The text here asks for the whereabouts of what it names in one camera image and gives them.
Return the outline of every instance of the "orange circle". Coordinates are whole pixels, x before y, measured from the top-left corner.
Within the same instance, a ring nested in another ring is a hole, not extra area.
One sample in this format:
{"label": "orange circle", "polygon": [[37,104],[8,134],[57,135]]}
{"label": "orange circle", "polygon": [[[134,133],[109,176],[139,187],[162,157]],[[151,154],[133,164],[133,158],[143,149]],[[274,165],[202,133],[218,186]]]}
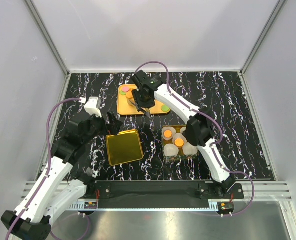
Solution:
{"label": "orange circle", "polygon": [[170,131],[170,130],[166,130],[166,131],[164,131],[163,135],[164,135],[166,138],[171,138],[172,135],[173,135],[173,133],[172,133],[172,131]]}
{"label": "orange circle", "polygon": [[126,98],[128,99],[132,99],[134,96],[133,96],[133,93],[131,91],[127,92],[126,93]]}
{"label": "orange circle", "polygon": [[174,144],[178,147],[178,148],[181,148],[185,142],[184,140],[182,140],[181,138],[177,138],[175,141],[174,141]]}

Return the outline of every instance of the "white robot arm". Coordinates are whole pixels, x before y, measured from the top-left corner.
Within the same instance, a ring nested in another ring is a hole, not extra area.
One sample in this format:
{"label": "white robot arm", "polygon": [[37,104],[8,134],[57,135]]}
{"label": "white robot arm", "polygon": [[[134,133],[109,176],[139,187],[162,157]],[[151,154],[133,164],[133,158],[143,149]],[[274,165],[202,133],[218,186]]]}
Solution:
{"label": "white robot arm", "polygon": [[[163,84],[158,87],[158,90],[154,92],[154,97],[157,101],[162,102],[163,104],[167,105],[174,111],[183,121],[185,124],[188,123],[191,117],[196,115],[191,109],[195,109],[199,111],[199,108],[187,100],[185,100],[182,96],[171,89],[172,95],[169,93],[167,89],[167,85]],[[176,95],[181,101],[185,102],[189,107],[187,108],[181,102],[179,102],[173,95]],[[204,160],[206,161],[210,172],[211,177],[214,181],[218,183],[222,183],[227,178],[230,177],[230,174],[225,171],[217,162],[216,157],[211,149],[211,145],[215,142],[212,138],[205,143],[205,146],[197,146],[198,150],[201,152]],[[212,145],[212,148],[216,151],[216,155],[219,157],[219,160],[224,168],[227,168],[216,145]]]}
{"label": "white robot arm", "polygon": [[213,181],[222,188],[224,193],[228,192],[234,186],[236,180],[233,175],[224,170],[227,167],[214,144],[212,126],[206,119],[203,119],[203,116],[192,111],[202,110],[185,100],[173,89],[169,88],[169,92],[166,82],[161,77],[148,78],[146,73],[141,70],[134,74],[132,80],[137,86],[137,89],[132,91],[137,110],[146,112],[146,109],[155,105],[155,100],[170,107],[187,125],[185,137],[202,154],[210,169]]}
{"label": "white robot arm", "polygon": [[106,124],[99,109],[100,104],[98,97],[90,97],[84,106],[85,111],[69,120],[63,136],[51,149],[51,164],[46,166],[20,205],[14,211],[5,211],[2,215],[1,221],[7,229],[14,225],[13,235],[21,239],[45,240],[59,216],[85,196],[88,186],[93,185],[95,179],[92,176],[81,174],[53,198],[64,177],[86,152],[87,143],[97,135],[118,134],[122,123],[108,112],[110,124]]}

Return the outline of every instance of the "black marble table surface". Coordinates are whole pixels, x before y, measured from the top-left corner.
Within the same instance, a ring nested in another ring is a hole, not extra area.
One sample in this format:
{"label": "black marble table surface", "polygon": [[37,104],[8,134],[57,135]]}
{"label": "black marble table surface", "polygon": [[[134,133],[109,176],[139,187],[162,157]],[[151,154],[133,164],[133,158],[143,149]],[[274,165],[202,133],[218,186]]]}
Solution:
{"label": "black marble table surface", "polygon": [[[183,124],[172,111],[167,115],[120,116],[117,113],[118,88],[130,82],[131,73],[74,73],[65,98],[100,97],[101,113],[113,112],[124,122],[122,131],[137,129],[140,134],[144,157],[140,161],[110,166],[106,140],[98,136],[87,146],[87,152],[71,174],[92,169],[97,180],[150,181],[150,180],[207,180],[210,171],[200,154],[197,159],[163,161],[161,129],[165,125]],[[227,167],[242,171],[253,179],[273,180],[267,166],[246,95],[237,72],[171,72],[171,87],[185,99],[200,107],[209,107],[223,129],[224,138],[218,145]],[[55,140],[57,141],[67,120],[82,110],[78,102],[69,102],[62,107]]]}

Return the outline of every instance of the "yellow tray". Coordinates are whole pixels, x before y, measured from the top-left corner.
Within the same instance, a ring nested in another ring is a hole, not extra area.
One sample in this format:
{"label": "yellow tray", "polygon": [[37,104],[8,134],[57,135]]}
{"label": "yellow tray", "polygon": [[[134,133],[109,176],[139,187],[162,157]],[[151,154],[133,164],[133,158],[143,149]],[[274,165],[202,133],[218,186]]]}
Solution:
{"label": "yellow tray", "polygon": [[143,159],[144,153],[137,129],[107,135],[107,153],[110,166],[126,164]]}
{"label": "yellow tray", "polygon": [[[133,105],[129,105],[127,102],[127,98],[125,95],[121,95],[121,90],[123,87],[129,87],[132,89],[137,89],[135,84],[124,84],[118,88],[118,101],[117,101],[117,111],[120,115],[144,115],[141,111],[137,111],[136,107]],[[162,102],[155,100],[155,106],[150,108],[151,114],[167,114],[171,110],[162,111],[162,106],[164,105]]]}

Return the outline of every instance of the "metal floor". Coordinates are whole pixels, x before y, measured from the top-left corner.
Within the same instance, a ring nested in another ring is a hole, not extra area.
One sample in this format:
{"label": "metal floor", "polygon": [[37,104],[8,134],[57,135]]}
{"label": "metal floor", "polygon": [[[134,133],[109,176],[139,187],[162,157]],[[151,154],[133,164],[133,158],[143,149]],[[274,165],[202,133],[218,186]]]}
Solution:
{"label": "metal floor", "polygon": [[[237,210],[245,206],[241,202],[237,204]],[[90,216],[91,230],[84,240],[290,239],[277,202],[254,202],[239,216],[221,218],[215,215],[209,212],[98,211]],[[76,240],[86,227],[86,219],[66,211],[55,224],[53,233],[62,240]]]}

